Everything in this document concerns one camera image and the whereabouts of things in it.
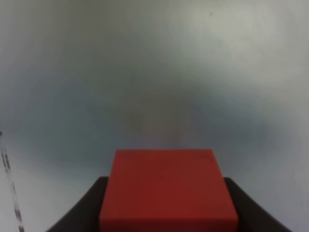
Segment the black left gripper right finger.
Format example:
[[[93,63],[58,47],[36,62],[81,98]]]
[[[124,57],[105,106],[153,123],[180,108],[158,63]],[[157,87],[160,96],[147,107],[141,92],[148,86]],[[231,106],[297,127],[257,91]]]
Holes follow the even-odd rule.
[[[239,217],[239,232],[289,232],[271,214],[257,204],[231,178],[224,178],[229,194]]]

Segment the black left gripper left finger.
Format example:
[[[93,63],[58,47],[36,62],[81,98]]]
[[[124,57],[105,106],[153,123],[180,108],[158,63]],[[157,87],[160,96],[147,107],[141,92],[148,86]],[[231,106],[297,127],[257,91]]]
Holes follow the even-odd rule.
[[[99,177],[87,193],[70,209],[49,232],[98,232],[99,214],[108,177]]]

